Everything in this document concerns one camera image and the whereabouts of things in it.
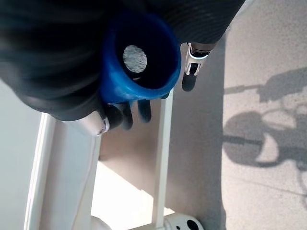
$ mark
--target concrete floor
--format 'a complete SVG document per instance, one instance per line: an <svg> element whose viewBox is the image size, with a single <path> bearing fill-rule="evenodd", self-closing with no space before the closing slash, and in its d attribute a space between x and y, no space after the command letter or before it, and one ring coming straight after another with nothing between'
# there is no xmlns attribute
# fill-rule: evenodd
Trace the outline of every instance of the concrete floor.
<svg viewBox="0 0 307 230"><path fill-rule="evenodd" d="M307 230L306 31L306 0L256 0L233 21L195 89L176 88L167 208L206 230ZM134 108L133 129L107 133L101 152L105 166L148 195L160 102L152 106L151 123L137 121ZM111 205L116 215L132 203Z"/></svg>

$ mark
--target white metal frame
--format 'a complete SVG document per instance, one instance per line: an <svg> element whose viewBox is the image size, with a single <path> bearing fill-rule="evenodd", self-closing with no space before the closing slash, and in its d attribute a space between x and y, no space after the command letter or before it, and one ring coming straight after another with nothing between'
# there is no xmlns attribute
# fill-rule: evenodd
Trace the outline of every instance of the white metal frame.
<svg viewBox="0 0 307 230"><path fill-rule="evenodd" d="M172 117L172 104L173 104L173 91L170 92L166 100L161 102L161 113L160 113L160 124L159 124L159 138L158 138L158 151L156 161L156 180L155 180L155 192L153 202L153 216L152 224L139 227L137 229L142 230L164 230L165 229L165 218L164 218L164 207L165 207L165 195L166 195L166 182L167 182L167 168L168 168L168 155L169 155L169 142L171 132L171 117ZM65 186L60 180L61 177L67 173L71 173L70 167L62 167L61 173L52 178L52 183L58 185L57 189L53 193L46 195L45 186L47 174L52 173L48 171L49 159L51 153L51 146L53 144L53 136L55 130L60 126L63 126L62 122L58 122L50 115L42 114L41 123L36 143L35 158L33 163L33 169L31 173L31 182L29 187L28 202L26 208L26 215L24 221L24 230L39 230L46 229L45 226L40 227L41 219L43 215L59 215L59 213L43 212L43 199L55 199L56 196L61 196L58 191L63 191ZM83 171L82 185L79 188L78 194L81 194L77 202L76 210L71 213L61 213L64 215L64 221L70 221L69 223L63 223L64 226L71 226L71 230L81 229L93 229L96 228L96 224L91 223L91 206L94 190L94 179L96 173L96 166L98 163L99 151L100 151L101 135L93 138L92 152L86 154L87 160L84 161L88 165L87 170ZM49 226L49 229L56 229L53 226Z"/></svg>

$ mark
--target black glove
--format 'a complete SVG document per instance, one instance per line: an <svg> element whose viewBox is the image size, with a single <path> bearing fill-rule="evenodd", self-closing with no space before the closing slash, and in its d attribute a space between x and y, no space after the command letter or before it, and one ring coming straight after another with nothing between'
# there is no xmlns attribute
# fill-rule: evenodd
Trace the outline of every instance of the black glove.
<svg viewBox="0 0 307 230"><path fill-rule="evenodd" d="M109 21L123 8L154 12L180 43L216 43L244 0L3 0L0 6L2 80L28 106L63 120L97 110L110 127L132 126L128 104L101 103L100 48ZM138 102L150 120L149 101Z"/></svg>

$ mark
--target blue cup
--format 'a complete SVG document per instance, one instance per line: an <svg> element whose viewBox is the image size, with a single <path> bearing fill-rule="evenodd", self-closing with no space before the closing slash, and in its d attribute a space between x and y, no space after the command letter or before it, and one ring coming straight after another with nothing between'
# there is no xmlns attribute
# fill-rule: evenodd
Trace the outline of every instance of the blue cup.
<svg viewBox="0 0 307 230"><path fill-rule="evenodd" d="M141 48L147 66L141 73L124 64L127 46ZM107 104L157 99L175 86L181 69L179 43L171 29L156 15L125 12L113 20L102 47L100 94Z"/></svg>

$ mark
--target white pipe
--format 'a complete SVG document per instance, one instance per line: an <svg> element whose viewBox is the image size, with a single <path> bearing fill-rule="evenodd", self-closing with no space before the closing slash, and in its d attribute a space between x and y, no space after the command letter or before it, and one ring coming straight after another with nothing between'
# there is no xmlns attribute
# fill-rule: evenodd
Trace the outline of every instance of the white pipe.
<svg viewBox="0 0 307 230"><path fill-rule="evenodd" d="M173 90L161 101L158 151L156 160L155 191L152 224L155 229L164 229L164 206L166 196L169 141L173 108Z"/></svg>
<svg viewBox="0 0 307 230"><path fill-rule="evenodd" d="M56 120L52 116L42 113L31 171L24 230L39 230L55 124Z"/></svg>

